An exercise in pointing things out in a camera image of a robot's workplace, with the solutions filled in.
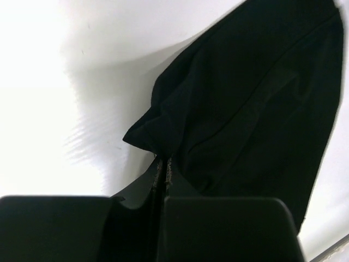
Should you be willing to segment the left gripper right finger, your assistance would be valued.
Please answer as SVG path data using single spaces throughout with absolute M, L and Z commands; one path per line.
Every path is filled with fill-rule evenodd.
M 282 201 L 201 196 L 167 161 L 163 261 L 303 260 Z

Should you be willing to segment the black skirt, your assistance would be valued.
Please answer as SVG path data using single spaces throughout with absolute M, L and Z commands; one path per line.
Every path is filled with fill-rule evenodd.
M 333 1 L 245 1 L 163 71 L 123 140 L 170 159 L 202 195 L 280 199 L 300 228 L 339 107 L 343 44 Z

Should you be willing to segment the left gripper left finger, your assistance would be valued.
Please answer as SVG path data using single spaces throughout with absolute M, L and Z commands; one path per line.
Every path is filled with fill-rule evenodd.
M 163 166 L 110 197 L 2 197 L 1 261 L 154 261 Z

